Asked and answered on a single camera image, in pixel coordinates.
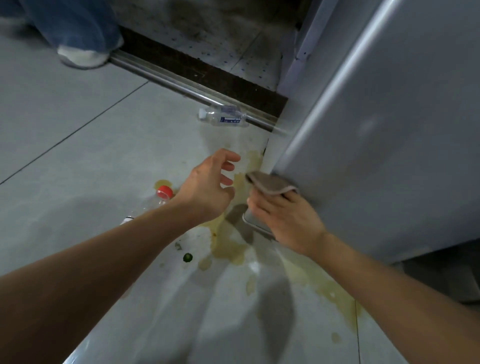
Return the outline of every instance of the blue jeans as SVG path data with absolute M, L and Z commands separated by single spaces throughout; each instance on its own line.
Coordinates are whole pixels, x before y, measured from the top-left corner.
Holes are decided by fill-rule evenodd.
M 26 17 L 55 48 L 117 47 L 120 30 L 105 0 L 0 0 L 0 17 Z

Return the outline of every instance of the hand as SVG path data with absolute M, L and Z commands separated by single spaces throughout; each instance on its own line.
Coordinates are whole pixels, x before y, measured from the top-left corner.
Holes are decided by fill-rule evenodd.
M 231 162 L 239 160 L 237 153 L 217 150 L 191 171 L 174 200 L 186 203 L 189 209 L 195 211 L 198 224 L 217 218 L 235 196 L 234 187 L 220 186 L 233 184 L 230 178 L 222 174 L 222 170 L 233 171 L 235 166 Z
M 254 187 L 247 203 L 280 244 L 299 254 L 313 257 L 316 247 L 328 234 L 313 207 L 293 191 L 271 196 Z

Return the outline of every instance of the red bottle cap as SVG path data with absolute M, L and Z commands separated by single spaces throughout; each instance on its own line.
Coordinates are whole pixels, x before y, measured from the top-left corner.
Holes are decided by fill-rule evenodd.
M 156 191 L 156 195 L 158 197 L 163 197 L 162 194 L 166 194 L 168 196 L 168 198 L 172 198 L 173 197 L 173 191 L 170 187 L 168 186 L 160 186 L 157 191 Z

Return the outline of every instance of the water bottle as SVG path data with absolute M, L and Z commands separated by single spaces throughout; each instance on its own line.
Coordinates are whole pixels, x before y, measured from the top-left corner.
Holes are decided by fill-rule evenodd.
M 173 197 L 173 191 L 168 186 L 160 186 L 155 195 L 151 196 L 147 200 L 143 201 L 129 216 L 123 219 L 121 224 L 129 222 L 140 216 L 144 212 L 153 210 L 159 206 L 166 204 Z
M 198 118 L 215 126 L 240 126 L 247 127 L 246 114 L 234 105 L 212 105 L 198 110 Z

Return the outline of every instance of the gray refrigerator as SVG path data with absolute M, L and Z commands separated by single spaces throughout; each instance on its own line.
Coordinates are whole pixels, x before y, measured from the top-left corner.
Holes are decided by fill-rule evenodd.
M 477 0 L 339 0 L 262 171 L 388 263 L 480 237 L 479 19 Z

